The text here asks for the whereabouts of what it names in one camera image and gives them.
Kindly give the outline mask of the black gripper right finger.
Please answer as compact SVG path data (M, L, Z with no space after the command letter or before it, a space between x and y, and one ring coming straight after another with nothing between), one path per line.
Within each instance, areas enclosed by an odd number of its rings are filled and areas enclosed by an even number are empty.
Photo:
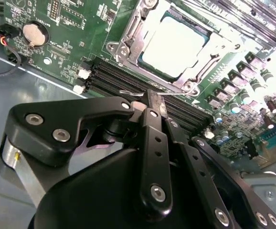
M180 125L168 117L162 95L159 113L172 151L193 180L207 229L276 229L276 213L220 156L199 137L188 141Z

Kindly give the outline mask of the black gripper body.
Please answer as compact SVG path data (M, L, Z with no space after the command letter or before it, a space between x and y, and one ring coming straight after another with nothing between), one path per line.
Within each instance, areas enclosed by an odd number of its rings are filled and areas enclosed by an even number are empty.
M151 220L138 201L136 150L117 151L55 184L42 198L32 229L211 229L199 192L183 164L170 165L172 210Z

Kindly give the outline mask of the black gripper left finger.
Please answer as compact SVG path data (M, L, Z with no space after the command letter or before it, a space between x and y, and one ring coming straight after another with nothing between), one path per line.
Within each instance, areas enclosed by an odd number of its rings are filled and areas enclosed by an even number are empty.
M163 121L155 108L118 96L19 104L5 125L5 162L38 206L73 154L122 142L139 153L139 205L147 216L166 216L173 201Z

